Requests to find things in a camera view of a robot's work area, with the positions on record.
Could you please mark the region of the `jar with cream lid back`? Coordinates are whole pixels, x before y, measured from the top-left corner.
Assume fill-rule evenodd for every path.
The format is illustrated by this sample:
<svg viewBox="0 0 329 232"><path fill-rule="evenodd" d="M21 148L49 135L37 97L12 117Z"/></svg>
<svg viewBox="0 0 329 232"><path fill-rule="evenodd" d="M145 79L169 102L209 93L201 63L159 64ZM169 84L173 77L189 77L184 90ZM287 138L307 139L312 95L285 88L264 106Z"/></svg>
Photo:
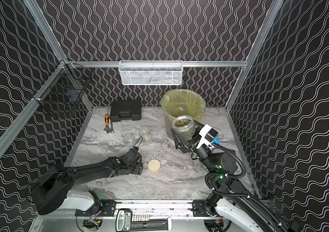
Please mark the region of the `jar with cream lid back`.
<svg viewBox="0 0 329 232"><path fill-rule="evenodd" d="M177 117L172 122L173 129L176 130L181 136L183 136L187 141L191 140L195 134L195 124L194 120L189 115L183 115Z"/></svg>

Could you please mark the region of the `jar with cream lid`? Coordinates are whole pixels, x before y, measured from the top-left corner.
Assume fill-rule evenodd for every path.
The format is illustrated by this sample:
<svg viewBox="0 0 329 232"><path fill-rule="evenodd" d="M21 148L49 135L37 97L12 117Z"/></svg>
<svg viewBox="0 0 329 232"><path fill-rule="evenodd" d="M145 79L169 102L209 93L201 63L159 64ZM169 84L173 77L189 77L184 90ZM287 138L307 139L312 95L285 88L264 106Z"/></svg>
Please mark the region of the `jar with cream lid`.
<svg viewBox="0 0 329 232"><path fill-rule="evenodd" d="M172 122L173 129L176 130L181 136L183 136L187 141L191 140L195 134L195 124L194 120L189 115L183 115L177 117Z"/></svg>
<svg viewBox="0 0 329 232"><path fill-rule="evenodd" d="M150 128L143 127L139 130L139 136L142 137L141 144L143 146L149 145L152 143L153 140L153 133Z"/></svg>

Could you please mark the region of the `cream jar lid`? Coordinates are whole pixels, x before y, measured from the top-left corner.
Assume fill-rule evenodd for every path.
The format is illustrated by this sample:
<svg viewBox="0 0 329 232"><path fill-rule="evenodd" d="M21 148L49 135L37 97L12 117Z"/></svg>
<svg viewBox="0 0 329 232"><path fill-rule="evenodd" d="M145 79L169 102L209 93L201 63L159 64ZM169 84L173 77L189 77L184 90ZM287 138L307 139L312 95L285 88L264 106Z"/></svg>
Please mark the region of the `cream jar lid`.
<svg viewBox="0 0 329 232"><path fill-rule="evenodd" d="M161 163L156 159L152 159L148 162L147 168L150 172L157 173L161 168Z"/></svg>

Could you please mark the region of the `jar with cream lid front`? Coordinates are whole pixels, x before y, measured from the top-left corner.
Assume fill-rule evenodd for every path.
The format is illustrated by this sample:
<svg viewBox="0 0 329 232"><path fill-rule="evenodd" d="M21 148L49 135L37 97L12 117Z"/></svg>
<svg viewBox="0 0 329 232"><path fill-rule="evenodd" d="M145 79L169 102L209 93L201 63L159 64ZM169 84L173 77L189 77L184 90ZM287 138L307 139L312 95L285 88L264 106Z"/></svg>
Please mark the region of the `jar with cream lid front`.
<svg viewBox="0 0 329 232"><path fill-rule="evenodd" d="M143 127L139 130L139 136L142 137L141 144L143 146L149 145L152 143L153 140L153 133L150 128Z"/></svg>

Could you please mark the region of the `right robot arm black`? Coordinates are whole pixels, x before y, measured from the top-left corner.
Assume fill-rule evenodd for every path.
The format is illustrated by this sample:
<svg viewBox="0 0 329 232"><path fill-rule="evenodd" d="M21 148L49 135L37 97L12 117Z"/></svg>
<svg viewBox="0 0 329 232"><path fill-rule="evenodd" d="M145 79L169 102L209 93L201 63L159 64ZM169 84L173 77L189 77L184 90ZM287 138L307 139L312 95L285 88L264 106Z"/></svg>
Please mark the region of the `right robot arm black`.
<svg viewBox="0 0 329 232"><path fill-rule="evenodd" d="M235 151L223 147L218 132L190 116L172 123L176 149L190 154L207 170L204 177L211 194L204 203L205 212L220 216L247 232L299 232L295 221L278 217L243 185L247 169Z"/></svg>

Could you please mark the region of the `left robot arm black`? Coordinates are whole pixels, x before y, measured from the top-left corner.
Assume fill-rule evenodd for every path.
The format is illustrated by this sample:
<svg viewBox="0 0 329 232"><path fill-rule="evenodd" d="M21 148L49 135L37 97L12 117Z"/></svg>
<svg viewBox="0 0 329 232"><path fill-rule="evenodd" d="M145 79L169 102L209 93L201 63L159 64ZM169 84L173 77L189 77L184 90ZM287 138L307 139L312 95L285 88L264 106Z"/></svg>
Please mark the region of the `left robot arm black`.
<svg viewBox="0 0 329 232"><path fill-rule="evenodd" d="M120 157L76 167L51 167L31 184L30 195L39 215L47 215L57 209L70 208L87 211L99 202L90 191L82 195L82 201L73 200L71 190L81 184L102 178L124 175L140 176L143 170L142 155L138 147L129 149Z"/></svg>

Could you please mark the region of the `trash bin with yellow bag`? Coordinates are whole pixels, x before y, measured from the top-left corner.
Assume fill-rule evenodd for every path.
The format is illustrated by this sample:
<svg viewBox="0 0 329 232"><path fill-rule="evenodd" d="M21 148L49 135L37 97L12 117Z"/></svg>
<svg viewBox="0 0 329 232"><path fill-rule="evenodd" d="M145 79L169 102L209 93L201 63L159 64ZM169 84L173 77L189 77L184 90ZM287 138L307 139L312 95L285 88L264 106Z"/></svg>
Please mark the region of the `trash bin with yellow bag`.
<svg viewBox="0 0 329 232"><path fill-rule="evenodd" d="M160 101L160 106L165 117L165 131L171 140L174 140L171 132L172 122L177 117L189 115L200 122L206 111L205 100L199 94L184 89L167 91Z"/></svg>

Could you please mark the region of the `black plastic tool case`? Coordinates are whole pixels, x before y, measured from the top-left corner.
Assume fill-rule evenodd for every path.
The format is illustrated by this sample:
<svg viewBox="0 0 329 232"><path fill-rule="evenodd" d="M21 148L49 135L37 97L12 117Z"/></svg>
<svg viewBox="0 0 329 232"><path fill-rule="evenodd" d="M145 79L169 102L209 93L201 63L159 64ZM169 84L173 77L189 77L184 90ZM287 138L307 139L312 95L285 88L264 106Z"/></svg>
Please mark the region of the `black plastic tool case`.
<svg viewBox="0 0 329 232"><path fill-rule="evenodd" d="M114 101L111 105L109 118L112 122L141 120L141 107L140 100Z"/></svg>

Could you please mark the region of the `orange handled wrench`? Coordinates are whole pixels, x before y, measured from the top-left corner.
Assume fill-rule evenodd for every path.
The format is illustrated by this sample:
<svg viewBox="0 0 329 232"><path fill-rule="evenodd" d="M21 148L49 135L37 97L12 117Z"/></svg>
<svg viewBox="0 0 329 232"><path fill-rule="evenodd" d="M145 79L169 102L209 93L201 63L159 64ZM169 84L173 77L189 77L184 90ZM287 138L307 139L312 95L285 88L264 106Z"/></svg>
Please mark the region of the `orange handled wrench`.
<svg viewBox="0 0 329 232"><path fill-rule="evenodd" d="M112 125L112 122L110 120L110 117L109 117L108 113L105 114L105 127L104 127L104 131L106 133L114 133L113 125Z"/></svg>

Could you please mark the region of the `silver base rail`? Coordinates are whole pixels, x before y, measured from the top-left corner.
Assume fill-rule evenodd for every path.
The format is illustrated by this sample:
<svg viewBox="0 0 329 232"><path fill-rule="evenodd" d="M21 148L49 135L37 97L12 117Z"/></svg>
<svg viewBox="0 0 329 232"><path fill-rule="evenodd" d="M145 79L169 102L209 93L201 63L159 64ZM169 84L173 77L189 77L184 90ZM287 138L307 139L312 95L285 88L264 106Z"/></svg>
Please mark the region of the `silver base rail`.
<svg viewBox="0 0 329 232"><path fill-rule="evenodd" d="M64 206L51 213L41 215L43 218L115 218L119 210L127 209L136 217L172 218L172 219L206 219L217 217L206 209L204 200L102 200L92 210L79 210L75 206Z"/></svg>

